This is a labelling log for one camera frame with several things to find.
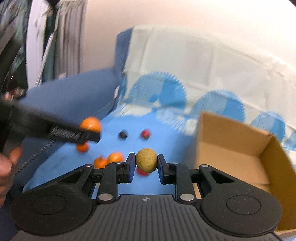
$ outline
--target human hand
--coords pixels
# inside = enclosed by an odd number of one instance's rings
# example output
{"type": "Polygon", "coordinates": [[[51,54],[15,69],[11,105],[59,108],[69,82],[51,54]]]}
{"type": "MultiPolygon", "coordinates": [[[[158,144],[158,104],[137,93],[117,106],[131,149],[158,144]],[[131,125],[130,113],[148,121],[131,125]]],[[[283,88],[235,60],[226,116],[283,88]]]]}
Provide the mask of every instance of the human hand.
{"type": "Polygon", "coordinates": [[[9,158],[0,153],[0,207],[3,206],[6,194],[12,187],[13,177],[16,172],[15,166],[21,154],[22,148],[20,146],[10,153],[9,158]]]}

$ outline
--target brown box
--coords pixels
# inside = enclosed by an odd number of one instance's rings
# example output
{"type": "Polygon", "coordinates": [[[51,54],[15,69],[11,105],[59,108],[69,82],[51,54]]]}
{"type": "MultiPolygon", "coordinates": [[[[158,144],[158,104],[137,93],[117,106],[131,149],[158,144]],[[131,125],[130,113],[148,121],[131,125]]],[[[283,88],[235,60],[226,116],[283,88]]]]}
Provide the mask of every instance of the brown box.
{"type": "MultiPolygon", "coordinates": [[[[197,133],[184,164],[196,169],[208,164],[272,193],[283,208],[276,234],[296,235],[296,173],[276,137],[206,112],[200,115],[197,133]]],[[[200,197],[196,184],[194,188],[200,197]]]]}

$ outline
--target potato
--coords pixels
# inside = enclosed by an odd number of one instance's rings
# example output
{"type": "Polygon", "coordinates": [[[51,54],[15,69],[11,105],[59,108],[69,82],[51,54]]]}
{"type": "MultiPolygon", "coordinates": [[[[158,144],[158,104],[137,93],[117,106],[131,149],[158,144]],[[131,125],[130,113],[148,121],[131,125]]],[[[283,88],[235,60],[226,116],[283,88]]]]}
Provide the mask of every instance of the potato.
{"type": "Polygon", "coordinates": [[[154,172],[157,168],[157,155],[154,150],[144,148],[136,154],[137,167],[146,173],[154,172]]]}

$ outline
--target orange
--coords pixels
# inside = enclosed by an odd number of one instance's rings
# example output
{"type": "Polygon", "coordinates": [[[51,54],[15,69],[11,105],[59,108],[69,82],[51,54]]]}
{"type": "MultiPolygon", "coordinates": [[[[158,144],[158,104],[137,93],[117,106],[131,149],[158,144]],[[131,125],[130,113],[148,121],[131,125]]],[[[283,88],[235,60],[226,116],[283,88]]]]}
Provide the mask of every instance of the orange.
{"type": "Polygon", "coordinates": [[[87,152],[89,150],[89,143],[76,144],[76,150],[79,152],[87,152]]]}
{"type": "Polygon", "coordinates": [[[98,168],[105,168],[105,166],[108,164],[108,161],[106,158],[104,158],[103,156],[97,157],[94,160],[94,167],[96,169],[98,168]]]}
{"type": "Polygon", "coordinates": [[[89,130],[89,131],[94,131],[94,132],[101,132],[102,131],[102,126],[101,122],[95,118],[94,116],[90,116],[86,119],[84,119],[80,123],[80,128],[89,130]]]}
{"type": "Polygon", "coordinates": [[[119,151],[112,152],[107,158],[107,161],[109,163],[116,162],[116,161],[123,161],[123,160],[124,160],[124,156],[119,151]]]}

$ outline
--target black ball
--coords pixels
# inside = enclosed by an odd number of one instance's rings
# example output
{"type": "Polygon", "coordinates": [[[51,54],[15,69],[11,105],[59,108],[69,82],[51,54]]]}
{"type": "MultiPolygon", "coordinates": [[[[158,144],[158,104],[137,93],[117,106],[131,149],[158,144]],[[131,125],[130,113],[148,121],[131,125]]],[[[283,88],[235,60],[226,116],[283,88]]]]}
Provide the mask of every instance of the black ball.
{"type": "Polygon", "coordinates": [[[122,130],[119,134],[118,134],[119,138],[121,139],[126,139],[128,137],[128,134],[126,133],[125,130],[122,130]]]}

